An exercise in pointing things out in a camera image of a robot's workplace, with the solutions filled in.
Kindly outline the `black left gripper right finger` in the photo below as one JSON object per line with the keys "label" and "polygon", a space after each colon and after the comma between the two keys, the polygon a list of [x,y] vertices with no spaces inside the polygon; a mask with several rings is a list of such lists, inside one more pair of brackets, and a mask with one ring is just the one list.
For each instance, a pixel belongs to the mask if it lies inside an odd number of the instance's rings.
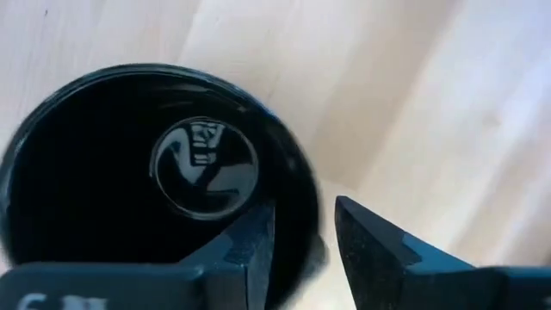
{"label": "black left gripper right finger", "polygon": [[340,256],[357,310],[486,310],[486,277],[348,196],[335,201]]}

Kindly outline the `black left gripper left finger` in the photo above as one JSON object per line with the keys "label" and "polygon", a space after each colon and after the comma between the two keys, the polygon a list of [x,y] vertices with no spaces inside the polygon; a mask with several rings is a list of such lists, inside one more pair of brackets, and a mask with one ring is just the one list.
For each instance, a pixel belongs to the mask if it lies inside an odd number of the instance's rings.
{"label": "black left gripper left finger", "polygon": [[193,310],[264,310],[275,248],[275,206],[251,207],[180,261],[196,273]]}

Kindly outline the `glossy black mug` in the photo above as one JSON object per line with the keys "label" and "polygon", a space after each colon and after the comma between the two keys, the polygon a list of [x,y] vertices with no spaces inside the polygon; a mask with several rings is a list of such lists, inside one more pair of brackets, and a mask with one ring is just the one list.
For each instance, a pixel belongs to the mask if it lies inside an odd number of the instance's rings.
{"label": "glossy black mug", "polygon": [[196,273],[180,261],[268,202],[264,310],[282,310],[327,262],[317,184],[292,133],[201,71],[94,71],[44,100],[0,160],[0,310],[193,310]]}

